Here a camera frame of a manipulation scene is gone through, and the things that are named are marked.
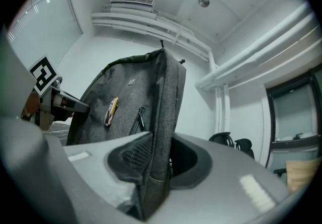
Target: gray backpack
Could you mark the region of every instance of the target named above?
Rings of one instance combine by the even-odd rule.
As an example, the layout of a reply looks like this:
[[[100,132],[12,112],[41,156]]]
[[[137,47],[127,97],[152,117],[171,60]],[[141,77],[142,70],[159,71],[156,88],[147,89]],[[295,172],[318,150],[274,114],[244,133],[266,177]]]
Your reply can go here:
[[[169,155],[185,85],[186,69],[166,49],[108,64],[82,98],[89,113],[75,113],[67,145],[100,142],[150,131],[153,138],[134,147],[124,164],[141,178],[136,182],[140,219],[148,218],[169,192]],[[110,126],[105,119],[118,98]],[[119,179],[126,175],[117,175]]]

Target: sticker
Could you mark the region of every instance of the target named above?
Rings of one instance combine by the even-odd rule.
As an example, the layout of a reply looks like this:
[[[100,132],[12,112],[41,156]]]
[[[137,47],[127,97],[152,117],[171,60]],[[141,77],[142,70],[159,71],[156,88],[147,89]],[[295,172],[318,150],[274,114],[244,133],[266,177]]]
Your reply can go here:
[[[59,76],[54,65],[51,63],[49,57],[46,55],[38,59],[30,67],[29,72],[37,80],[37,83],[34,88],[40,96]]]
[[[90,155],[87,152],[81,152],[79,154],[76,155],[72,155],[72,156],[68,156],[68,159],[70,162],[74,162],[74,161],[78,161],[81,159],[85,159],[87,157],[89,157]]]
[[[117,107],[117,103],[119,101],[119,98],[116,97],[113,101],[111,101],[109,108],[106,112],[106,116],[105,116],[105,120],[104,120],[104,124],[108,127],[111,125],[116,107]]]
[[[131,85],[132,83],[134,83],[135,79],[132,79],[129,81],[129,85]]]

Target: zipper pull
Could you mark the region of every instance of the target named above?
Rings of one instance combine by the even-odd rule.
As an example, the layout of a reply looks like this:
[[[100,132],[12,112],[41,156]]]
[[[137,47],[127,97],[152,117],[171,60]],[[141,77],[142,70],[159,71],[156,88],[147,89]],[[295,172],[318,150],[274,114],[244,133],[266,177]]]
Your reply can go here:
[[[170,179],[173,177],[173,166],[172,166],[172,160],[169,159],[169,165],[170,165]]]
[[[142,119],[141,112],[139,112],[138,119],[139,119],[139,123],[140,123],[141,129],[142,129],[142,131],[144,131],[144,123],[143,123],[143,119]]]

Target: white wall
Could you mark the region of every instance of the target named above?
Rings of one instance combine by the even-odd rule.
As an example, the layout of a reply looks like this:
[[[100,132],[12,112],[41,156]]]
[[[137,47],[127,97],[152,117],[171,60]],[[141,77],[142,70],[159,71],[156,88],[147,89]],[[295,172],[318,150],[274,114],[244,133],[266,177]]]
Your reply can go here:
[[[83,48],[74,49],[67,53],[58,66],[59,73],[63,76],[61,88],[80,98],[85,89],[96,75],[110,62],[119,58],[140,55],[160,48],[159,40],[149,39],[145,36],[138,37],[138,42],[133,43],[124,39],[107,37],[94,37]],[[176,132],[209,139],[213,135],[213,119],[211,94],[200,94],[194,87],[195,81],[208,71],[208,64],[187,51],[178,49],[165,43],[173,52],[177,60],[185,59],[184,67],[187,69],[184,96],[179,114]]]
[[[252,141],[255,160],[266,164],[271,119],[266,88],[290,80],[322,63],[320,31],[316,30],[250,75],[230,86],[230,130],[233,140]]]
[[[8,30],[12,48],[27,69],[46,54],[58,65],[80,36],[69,0],[27,0]]]
[[[76,41],[76,43],[69,49],[69,51],[63,56],[62,60],[58,65],[58,72],[60,75],[60,69],[65,69],[70,67],[69,64],[73,57],[75,57],[78,51],[82,50],[84,46],[94,37],[94,28],[92,25],[91,13],[93,9],[93,0],[70,0],[73,6],[75,16],[77,18],[78,24],[82,31],[81,37]]]

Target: ceiling sensor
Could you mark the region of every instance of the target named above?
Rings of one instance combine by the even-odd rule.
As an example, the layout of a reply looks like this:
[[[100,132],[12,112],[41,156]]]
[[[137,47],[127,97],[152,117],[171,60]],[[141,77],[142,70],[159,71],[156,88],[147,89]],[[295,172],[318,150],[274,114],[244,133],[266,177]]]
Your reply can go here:
[[[199,6],[206,8],[207,6],[209,6],[210,1],[209,0],[199,0]]]

